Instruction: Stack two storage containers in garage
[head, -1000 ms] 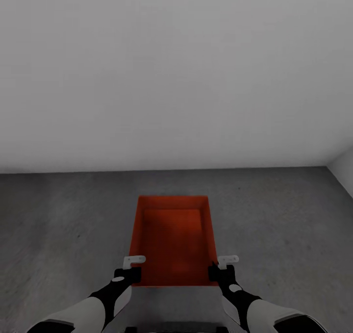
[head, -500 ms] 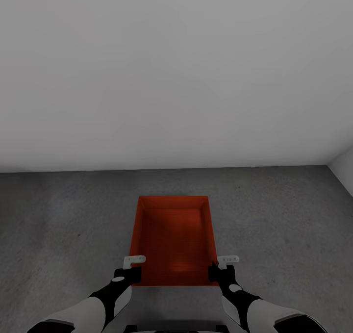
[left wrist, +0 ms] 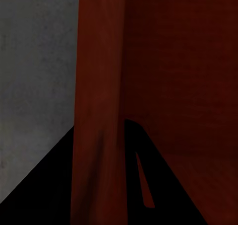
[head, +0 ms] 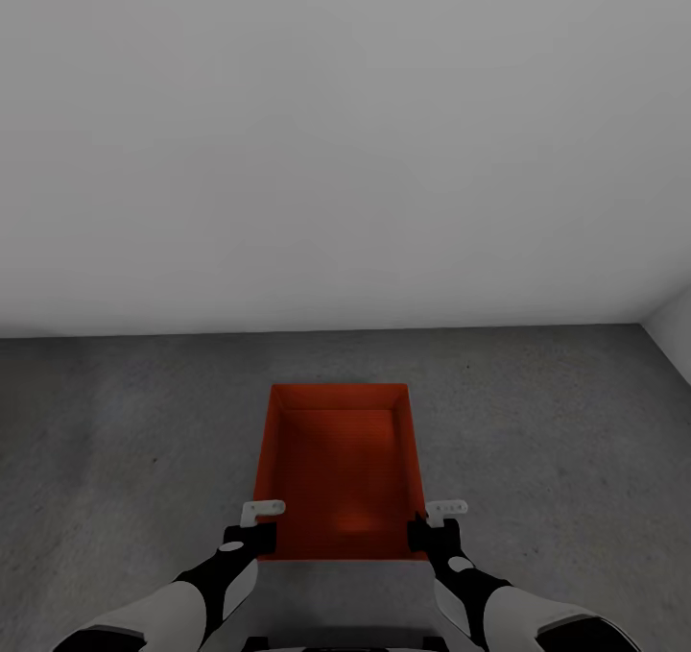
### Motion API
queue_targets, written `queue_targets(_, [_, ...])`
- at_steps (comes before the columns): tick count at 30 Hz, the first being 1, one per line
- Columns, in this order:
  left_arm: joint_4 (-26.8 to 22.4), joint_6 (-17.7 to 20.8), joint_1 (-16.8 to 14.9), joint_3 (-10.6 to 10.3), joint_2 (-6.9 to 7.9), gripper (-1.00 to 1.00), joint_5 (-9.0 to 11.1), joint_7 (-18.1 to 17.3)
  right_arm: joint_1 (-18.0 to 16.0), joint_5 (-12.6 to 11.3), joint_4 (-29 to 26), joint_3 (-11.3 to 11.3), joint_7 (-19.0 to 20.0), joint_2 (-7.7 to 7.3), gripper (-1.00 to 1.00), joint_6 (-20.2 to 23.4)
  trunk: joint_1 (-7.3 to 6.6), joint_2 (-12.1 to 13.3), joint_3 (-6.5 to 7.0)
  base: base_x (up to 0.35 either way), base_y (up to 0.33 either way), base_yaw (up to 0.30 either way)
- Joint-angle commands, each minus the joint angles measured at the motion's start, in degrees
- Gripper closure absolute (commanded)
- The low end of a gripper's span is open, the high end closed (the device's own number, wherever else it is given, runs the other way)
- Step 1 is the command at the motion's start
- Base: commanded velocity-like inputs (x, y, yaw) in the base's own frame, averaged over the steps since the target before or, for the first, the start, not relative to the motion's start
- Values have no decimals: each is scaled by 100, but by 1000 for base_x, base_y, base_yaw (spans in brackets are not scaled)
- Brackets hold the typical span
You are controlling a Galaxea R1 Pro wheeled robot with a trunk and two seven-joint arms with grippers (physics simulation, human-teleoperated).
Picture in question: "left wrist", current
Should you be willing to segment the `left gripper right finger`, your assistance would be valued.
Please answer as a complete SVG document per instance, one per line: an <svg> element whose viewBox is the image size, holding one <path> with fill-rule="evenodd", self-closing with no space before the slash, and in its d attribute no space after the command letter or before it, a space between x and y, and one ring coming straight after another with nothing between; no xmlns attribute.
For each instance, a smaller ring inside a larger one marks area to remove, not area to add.
<svg viewBox="0 0 238 225"><path fill-rule="evenodd" d="M124 120L128 225L208 225L143 127ZM144 206L136 152L155 208Z"/></svg>

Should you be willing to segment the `storage box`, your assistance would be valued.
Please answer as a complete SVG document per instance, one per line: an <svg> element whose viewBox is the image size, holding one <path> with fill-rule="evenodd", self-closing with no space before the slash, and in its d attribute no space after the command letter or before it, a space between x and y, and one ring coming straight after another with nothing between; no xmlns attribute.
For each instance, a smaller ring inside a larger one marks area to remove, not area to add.
<svg viewBox="0 0 238 225"><path fill-rule="evenodd" d="M208 225L238 225L238 0L79 0L76 58L70 225L128 225L125 119Z"/></svg>

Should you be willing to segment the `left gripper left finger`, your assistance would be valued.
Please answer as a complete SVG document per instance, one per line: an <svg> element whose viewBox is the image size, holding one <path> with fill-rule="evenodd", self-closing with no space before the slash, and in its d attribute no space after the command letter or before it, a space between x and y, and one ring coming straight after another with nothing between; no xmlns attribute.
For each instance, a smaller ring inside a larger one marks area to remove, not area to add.
<svg viewBox="0 0 238 225"><path fill-rule="evenodd" d="M0 204L0 225L70 225L72 127Z"/></svg>

